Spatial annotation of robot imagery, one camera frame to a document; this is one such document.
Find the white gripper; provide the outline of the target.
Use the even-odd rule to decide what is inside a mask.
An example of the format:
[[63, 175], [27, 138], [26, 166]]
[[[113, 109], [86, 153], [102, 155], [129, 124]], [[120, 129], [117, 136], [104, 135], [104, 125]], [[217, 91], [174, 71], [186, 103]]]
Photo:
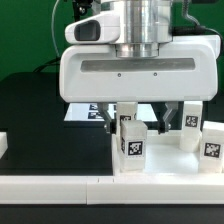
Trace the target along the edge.
[[178, 111], [175, 101], [209, 101], [216, 95], [219, 54], [217, 35], [177, 36], [162, 44], [155, 58], [118, 58], [112, 45], [71, 46], [61, 58], [60, 95], [71, 103], [97, 102], [108, 134], [117, 132], [108, 103], [153, 102], [156, 121], [146, 125], [164, 134]]

